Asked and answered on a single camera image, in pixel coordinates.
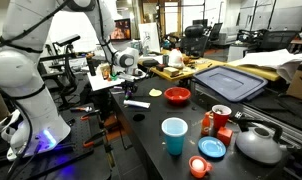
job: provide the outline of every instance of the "red cup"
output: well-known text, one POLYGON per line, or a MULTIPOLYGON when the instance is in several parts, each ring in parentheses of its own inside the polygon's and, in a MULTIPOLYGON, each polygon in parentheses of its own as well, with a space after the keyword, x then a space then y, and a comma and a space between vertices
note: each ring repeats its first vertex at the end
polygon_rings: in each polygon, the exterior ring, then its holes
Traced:
POLYGON ((191 174, 196 178, 202 178, 206 174, 206 172, 212 170, 212 165, 208 163, 205 159, 203 159, 201 156, 192 156, 189 160, 189 166, 190 166, 191 174), (203 171, 196 170, 192 167, 192 162, 196 159, 202 161, 204 165, 203 171))
POLYGON ((215 129, 220 129, 220 127, 225 126, 232 111, 227 106, 215 105, 212 107, 212 112, 213 112, 213 127, 215 129))

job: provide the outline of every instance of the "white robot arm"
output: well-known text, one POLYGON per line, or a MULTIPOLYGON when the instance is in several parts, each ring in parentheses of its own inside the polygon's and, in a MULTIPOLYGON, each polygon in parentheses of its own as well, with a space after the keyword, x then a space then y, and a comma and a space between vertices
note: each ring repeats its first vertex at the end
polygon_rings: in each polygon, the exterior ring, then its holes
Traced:
POLYGON ((110 63, 125 68, 127 74, 139 72, 138 51, 129 48, 118 52, 110 43, 114 21, 103 0, 11 0, 0 38, 0 87, 22 105, 31 126, 24 120, 13 134, 9 160, 14 160, 28 141, 30 127, 32 138, 24 156, 33 155, 39 143, 38 153, 50 151, 70 133, 37 71, 52 20, 48 15, 62 8, 88 16, 110 63))

